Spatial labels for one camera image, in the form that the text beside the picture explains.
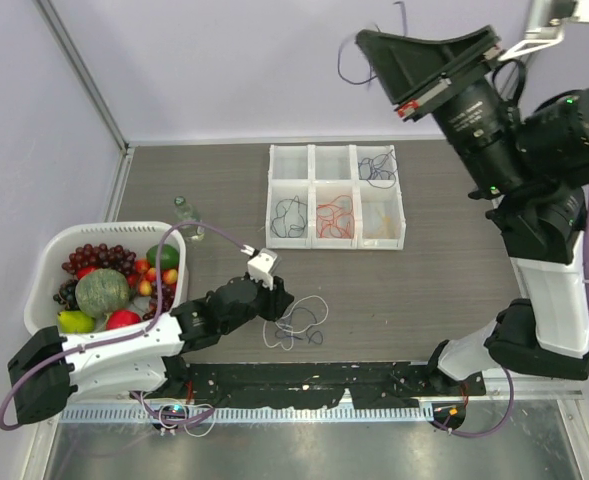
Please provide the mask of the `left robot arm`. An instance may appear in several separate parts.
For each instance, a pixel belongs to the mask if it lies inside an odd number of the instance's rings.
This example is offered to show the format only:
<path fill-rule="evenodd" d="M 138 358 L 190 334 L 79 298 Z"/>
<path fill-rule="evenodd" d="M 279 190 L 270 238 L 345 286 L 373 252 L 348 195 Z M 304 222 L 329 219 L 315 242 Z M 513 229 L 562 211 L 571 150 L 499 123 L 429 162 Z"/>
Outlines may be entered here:
<path fill-rule="evenodd" d="M 217 344 L 255 318 L 278 320 L 293 301 L 282 278 L 266 287 L 244 275 L 130 327 L 66 335 L 42 328 L 8 362 L 11 390 L 0 407 L 0 428 L 47 420 L 93 395 L 132 391 L 177 398 L 187 375 L 173 360 Z"/>

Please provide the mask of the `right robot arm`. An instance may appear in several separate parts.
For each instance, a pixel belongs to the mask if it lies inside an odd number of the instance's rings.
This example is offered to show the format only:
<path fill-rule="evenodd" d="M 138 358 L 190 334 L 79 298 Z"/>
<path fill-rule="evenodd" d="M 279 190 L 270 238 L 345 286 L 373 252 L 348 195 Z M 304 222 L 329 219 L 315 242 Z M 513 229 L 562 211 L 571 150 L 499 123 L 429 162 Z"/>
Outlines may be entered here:
<path fill-rule="evenodd" d="M 451 393 L 493 368 L 589 377 L 589 88 L 522 117 L 495 80 L 506 60 L 491 27 L 442 41 L 364 29 L 355 38 L 398 116 L 432 116 L 488 200 L 487 218 L 526 288 L 484 328 L 441 342 L 425 371 Z"/>

